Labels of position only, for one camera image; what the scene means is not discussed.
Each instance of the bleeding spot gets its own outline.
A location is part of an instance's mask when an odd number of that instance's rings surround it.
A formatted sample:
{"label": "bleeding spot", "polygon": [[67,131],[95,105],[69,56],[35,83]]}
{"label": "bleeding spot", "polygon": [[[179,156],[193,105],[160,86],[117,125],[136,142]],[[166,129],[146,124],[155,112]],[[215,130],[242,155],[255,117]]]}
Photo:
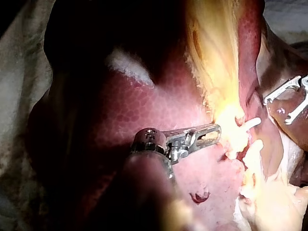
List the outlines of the bleeding spot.
{"label": "bleeding spot", "polygon": [[203,189],[203,194],[201,194],[201,193],[195,193],[195,194],[194,193],[189,193],[189,195],[191,196],[192,200],[197,205],[200,204],[200,203],[205,202],[209,198],[210,194],[211,193],[209,192],[207,187],[205,187]]}

